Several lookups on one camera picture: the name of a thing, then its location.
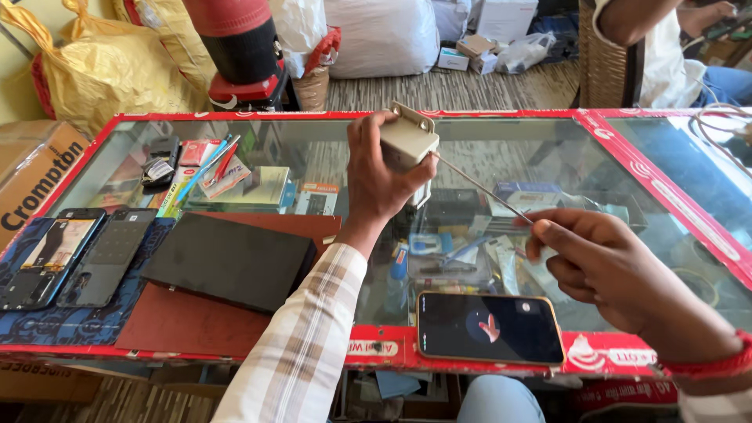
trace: floor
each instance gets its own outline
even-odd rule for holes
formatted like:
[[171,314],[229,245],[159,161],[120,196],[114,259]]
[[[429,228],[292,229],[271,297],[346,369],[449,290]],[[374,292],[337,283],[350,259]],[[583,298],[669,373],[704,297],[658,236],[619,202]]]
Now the floor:
[[[400,78],[332,80],[326,109],[378,110],[392,100],[423,110],[567,108],[577,91],[578,72],[577,62],[564,62],[534,66],[522,75],[435,69]],[[108,376],[90,405],[25,407],[16,423],[203,423],[218,403]]]

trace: wicker chair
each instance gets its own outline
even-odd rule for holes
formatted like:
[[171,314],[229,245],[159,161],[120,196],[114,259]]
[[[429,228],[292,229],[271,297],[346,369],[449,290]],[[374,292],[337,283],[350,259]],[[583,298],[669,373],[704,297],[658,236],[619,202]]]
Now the wicker chair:
[[645,40],[628,48],[602,41],[593,30],[593,0],[580,0],[580,88],[572,107],[631,108],[640,99]]

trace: screwdriver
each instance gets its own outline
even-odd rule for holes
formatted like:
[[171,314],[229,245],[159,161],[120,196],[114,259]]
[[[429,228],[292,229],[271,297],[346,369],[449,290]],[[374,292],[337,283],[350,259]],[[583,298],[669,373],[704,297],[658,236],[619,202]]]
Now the screwdriver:
[[444,162],[447,166],[450,167],[450,169],[452,169],[453,171],[457,172],[460,176],[462,176],[463,178],[465,178],[468,181],[470,181],[470,183],[472,183],[476,187],[480,188],[481,191],[483,191],[486,194],[490,195],[494,200],[496,200],[497,202],[501,203],[501,205],[503,205],[504,207],[508,208],[512,213],[515,213],[517,216],[519,216],[520,218],[522,218],[525,222],[527,222],[531,226],[533,225],[533,222],[530,219],[528,219],[527,217],[525,217],[525,215],[523,215],[522,213],[520,213],[517,210],[515,210],[514,207],[512,207],[511,205],[509,205],[503,199],[498,198],[496,195],[494,195],[494,193],[492,193],[491,191],[487,190],[483,185],[479,184],[476,180],[474,180],[473,178],[470,178],[469,175],[467,175],[463,171],[459,170],[459,168],[457,166],[453,165],[452,163],[449,163],[445,158],[439,156],[434,151],[431,151],[430,153],[432,155],[436,156],[442,162]]

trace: blue mat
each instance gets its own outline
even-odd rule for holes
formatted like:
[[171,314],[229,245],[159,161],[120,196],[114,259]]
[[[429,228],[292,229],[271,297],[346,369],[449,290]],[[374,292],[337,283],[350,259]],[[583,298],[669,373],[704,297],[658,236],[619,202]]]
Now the blue mat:
[[[31,254],[54,218],[37,218],[29,222],[23,234],[0,261],[0,290]],[[131,315],[136,300],[146,285],[139,277],[152,253],[162,244],[175,219],[157,218],[138,247],[126,275],[112,296],[100,309],[70,309],[51,306],[33,312],[0,312],[0,344],[35,345],[112,345]]]

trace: blue jeans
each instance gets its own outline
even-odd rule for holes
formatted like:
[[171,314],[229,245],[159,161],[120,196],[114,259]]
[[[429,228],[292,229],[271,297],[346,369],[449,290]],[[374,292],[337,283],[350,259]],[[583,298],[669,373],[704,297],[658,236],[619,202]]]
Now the blue jeans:
[[459,409],[457,423],[545,423],[532,392],[515,379],[484,375],[476,378]]
[[[752,105],[752,72],[741,69],[708,66],[702,83],[713,91],[719,102],[736,106]],[[703,107],[715,102],[713,94],[703,87],[691,107]]]

